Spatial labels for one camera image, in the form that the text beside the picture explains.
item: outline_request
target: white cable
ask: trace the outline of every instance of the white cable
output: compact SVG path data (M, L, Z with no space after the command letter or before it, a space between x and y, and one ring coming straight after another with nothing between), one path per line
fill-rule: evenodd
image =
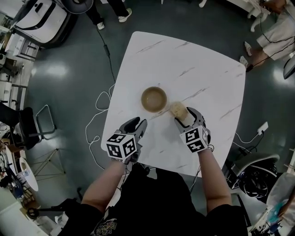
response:
M242 143L251 143L259 134L257 134L251 141L249 142L244 142L241 140L240 136L238 135L238 133L236 133L236 135L238 136L239 140L242 142Z
M102 114L103 112L105 112L105 111L107 111L107 110L109 109L109 108L107 108L107 109L100 109L100 108L98 108L98 107L97 107L97 102L98 102L100 96L103 95L103 94L106 94L106 95L108 96L110 102L111 102L111 98L112 98L112 95L111 95L111 89L112 89L112 87L114 87L114 86L115 86L115 84L113 84L113 85L109 88L109 92L108 92L108 93L107 93L106 91L103 91L103 92L100 93L100 95L98 96L98 98L97 98L97 100L96 100L96 102L95 102L95 108L96 108L97 110L99 110L100 112L98 112L97 114L95 114L95 115L92 117L91 121L88 123L88 125L86 125L86 127L85 127L86 141L87 141L87 143L89 144L89 150L90 150L90 152L91 152L91 155L92 155L92 157L93 157L95 163L96 163L101 169L103 169L103 170L104 170L105 168L103 168L101 165L99 165L99 164L97 163L97 161L96 161L96 159L95 159L95 157L94 157L94 155L93 155L93 153L92 153L92 151L91 151L91 145L92 145L94 142L99 141L99 140L100 140L100 136L99 136L99 135L96 135L96 136L94 137L94 139L92 140L92 142L89 142L89 141L88 141L88 138L87 138L87 127L91 124L91 122L94 120L94 118L95 118L96 116Z
M240 147L240 148L243 148L243 149L246 150L247 152L252 153L252 152L250 152L248 149L246 149L246 148L240 146L239 144L236 144L236 145L237 145L238 147Z

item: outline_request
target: white box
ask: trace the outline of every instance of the white box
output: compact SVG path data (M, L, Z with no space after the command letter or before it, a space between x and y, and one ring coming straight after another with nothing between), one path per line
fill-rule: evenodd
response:
M180 134L180 138L192 153L202 151L208 147L207 134L201 125Z
M107 141L107 154L109 157L125 161L137 151L134 135L113 134Z

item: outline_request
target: beige bowl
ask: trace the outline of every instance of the beige bowl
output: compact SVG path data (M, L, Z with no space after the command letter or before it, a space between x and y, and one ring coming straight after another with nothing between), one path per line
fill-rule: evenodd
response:
M142 93L142 106L149 112L161 111L166 103L166 93L158 87L149 87Z

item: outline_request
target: black sleeve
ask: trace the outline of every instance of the black sleeve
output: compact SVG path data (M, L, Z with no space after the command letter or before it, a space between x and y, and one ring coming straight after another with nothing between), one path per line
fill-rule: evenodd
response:
M206 216L210 236L248 236L246 221L240 206L221 205Z
M97 208L87 204L81 204L75 213L71 215L65 227L59 233L59 236L89 236L103 217L104 214Z

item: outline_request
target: hand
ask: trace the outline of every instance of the hand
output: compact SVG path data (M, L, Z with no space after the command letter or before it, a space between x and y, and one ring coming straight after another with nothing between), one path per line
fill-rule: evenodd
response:
M289 205L288 203L286 203L285 205L283 205L280 209L280 211L278 212L278 216L282 217L282 215L284 215L288 209Z

